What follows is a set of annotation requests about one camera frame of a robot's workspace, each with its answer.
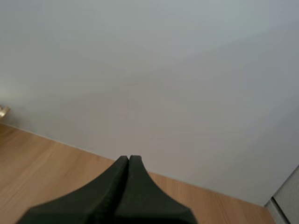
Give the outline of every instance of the wooden floor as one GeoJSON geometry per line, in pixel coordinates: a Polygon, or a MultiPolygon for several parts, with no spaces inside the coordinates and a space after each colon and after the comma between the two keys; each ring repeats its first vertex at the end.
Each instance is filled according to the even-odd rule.
{"type": "MultiPolygon", "coordinates": [[[[0,124],[0,222],[65,195],[100,175],[112,160],[0,124]]],[[[266,208],[161,175],[152,179],[189,206],[200,224],[274,224],[266,208]]]]}

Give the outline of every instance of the light wood floor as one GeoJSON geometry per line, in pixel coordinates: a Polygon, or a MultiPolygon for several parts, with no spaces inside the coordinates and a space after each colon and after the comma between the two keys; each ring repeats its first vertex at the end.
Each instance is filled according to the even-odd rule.
{"type": "MultiPolygon", "coordinates": [[[[31,206],[65,195],[100,175],[113,160],[0,124],[0,222],[15,223],[31,206]]],[[[200,224],[274,224],[266,208],[151,174],[189,206],[200,224]]]]}

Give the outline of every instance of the white wall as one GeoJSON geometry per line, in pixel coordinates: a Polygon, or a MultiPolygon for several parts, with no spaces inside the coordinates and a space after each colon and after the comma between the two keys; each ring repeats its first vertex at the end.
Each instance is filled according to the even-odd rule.
{"type": "Polygon", "coordinates": [[[2,0],[6,122],[263,205],[299,163],[298,9],[2,0]]]}

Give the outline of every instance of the small metal object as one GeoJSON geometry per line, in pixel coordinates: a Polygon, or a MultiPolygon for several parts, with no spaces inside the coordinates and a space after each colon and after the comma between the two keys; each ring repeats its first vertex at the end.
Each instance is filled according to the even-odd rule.
{"type": "Polygon", "coordinates": [[[5,107],[3,109],[0,107],[0,120],[2,118],[4,118],[8,114],[9,111],[10,111],[9,107],[5,107]]]}

